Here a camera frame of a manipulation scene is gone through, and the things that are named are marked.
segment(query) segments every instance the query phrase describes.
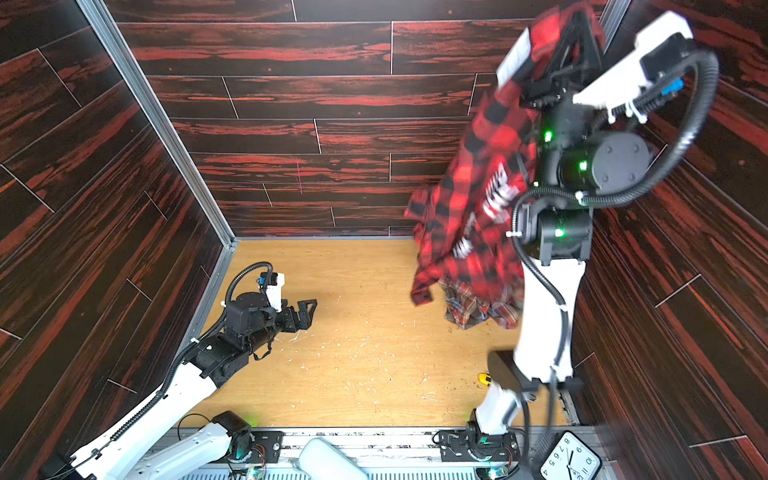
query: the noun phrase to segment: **red wood grain wall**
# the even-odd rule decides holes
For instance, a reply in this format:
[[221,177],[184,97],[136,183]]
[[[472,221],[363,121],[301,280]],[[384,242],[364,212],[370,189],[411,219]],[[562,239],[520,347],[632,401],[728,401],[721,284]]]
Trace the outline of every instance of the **red wood grain wall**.
[[526,18],[556,3],[107,0],[243,237],[410,233],[411,192],[445,172]]
[[159,385],[221,243],[74,0],[0,17],[0,478],[31,479]]
[[[612,48],[667,9],[717,52],[718,95],[668,179],[596,216],[576,402],[627,479],[768,478],[768,9],[634,0]],[[677,137],[689,94],[640,130],[657,150]]]

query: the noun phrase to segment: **red plaid shirt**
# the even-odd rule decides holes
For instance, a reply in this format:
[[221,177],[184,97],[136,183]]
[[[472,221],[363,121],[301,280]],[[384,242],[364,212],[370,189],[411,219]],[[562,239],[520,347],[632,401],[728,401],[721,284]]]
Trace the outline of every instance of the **red plaid shirt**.
[[522,278],[522,265],[505,234],[510,229],[508,205],[527,188],[518,165],[524,165],[528,177],[534,173],[536,143],[530,133],[538,111],[520,107],[521,83],[541,74],[579,10],[587,12],[603,43],[602,27],[587,2],[539,15],[529,27],[528,60],[492,97],[483,98],[440,183],[411,196],[406,218],[419,221],[414,229],[419,267],[411,291],[416,305],[432,301],[429,286],[441,278],[469,285],[477,297],[491,301],[505,285]]
[[499,326],[513,329],[520,319],[523,297],[523,281],[519,279],[514,286],[505,285],[502,296],[496,300],[487,301],[478,298],[469,285],[445,279],[438,281],[445,292],[445,302],[448,309],[445,319],[455,323],[461,329],[468,329],[492,318]]

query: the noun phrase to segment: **light wood surface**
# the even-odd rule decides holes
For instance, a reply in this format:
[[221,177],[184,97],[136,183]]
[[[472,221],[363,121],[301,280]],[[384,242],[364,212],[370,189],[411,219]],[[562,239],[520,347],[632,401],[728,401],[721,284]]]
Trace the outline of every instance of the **light wood surface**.
[[[309,299],[319,305],[311,329],[278,335],[270,356],[251,360],[192,411],[210,418],[232,410],[261,426],[463,425],[485,396],[478,374],[488,351],[514,347],[519,328],[491,321],[458,329],[444,318],[439,287],[434,302],[413,306],[416,251],[411,240],[240,243],[206,328],[220,315],[231,279],[261,260],[285,274],[290,305]],[[245,276],[233,298],[257,291],[257,277]],[[531,404],[533,424],[546,423],[547,401],[541,390]],[[557,423],[565,425],[559,403]]]

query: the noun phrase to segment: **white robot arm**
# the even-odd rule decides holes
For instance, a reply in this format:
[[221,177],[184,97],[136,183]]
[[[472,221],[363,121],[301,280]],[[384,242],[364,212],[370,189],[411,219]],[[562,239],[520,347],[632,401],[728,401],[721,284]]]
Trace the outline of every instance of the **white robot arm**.
[[[260,291],[240,294],[235,286],[247,273],[266,268]],[[125,417],[70,458],[51,457],[41,468],[45,480],[176,480],[196,467],[222,457],[241,462],[251,455],[251,427],[232,412],[214,417],[196,435],[162,452],[147,450],[195,405],[248,364],[253,352],[277,333],[294,333],[312,325],[316,300],[298,302],[298,312],[280,298],[282,273],[267,262],[240,272],[227,289],[220,318],[199,339],[182,349],[163,384]]]
[[[571,21],[582,22],[574,27],[581,28],[580,33],[591,33],[585,17]],[[489,354],[493,383],[468,424],[470,452],[474,448],[482,456],[489,445],[500,444],[517,414],[525,412],[526,399],[541,385],[550,387],[553,412],[558,385],[568,388],[577,383],[572,378],[571,330],[589,258],[593,210],[622,207],[663,180],[698,134],[714,99],[717,57],[698,48],[692,37],[684,18],[666,12],[637,34],[629,55],[585,87],[585,73],[600,71],[601,54],[592,53],[596,65],[585,65],[589,48],[594,50],[596,44],[582,43],[579,56],[587,61],[564,65],[574,45],[561,45],[561,39],[543,79],[523,89],[524,104],[541,110],[536,178],[515,199],[508,232],[525,273],[523,323],[514,350]],[[530,40],[524,36],[521,41]],[[515,49],[526,50],[518,45]],[[677,142],[653,166],[640,137],[628,131],[601,131],[617,113],[644,122],[648,111],[682,88],[680,77],[689,70],[696,73],[689,112]],[[511,75],[505,71],[504,76]],[[534,94],[526,98],[526,91]],[[530,458],[524,455],[523,462]]]

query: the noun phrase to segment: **clock face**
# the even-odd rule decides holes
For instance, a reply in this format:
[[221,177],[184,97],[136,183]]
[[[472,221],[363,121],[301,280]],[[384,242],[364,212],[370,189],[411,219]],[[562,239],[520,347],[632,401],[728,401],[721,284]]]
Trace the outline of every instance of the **clock face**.
[[592,480],[600,465],[600,457],[576,435],[566,432],[544,460],[539,472],[546,480]]

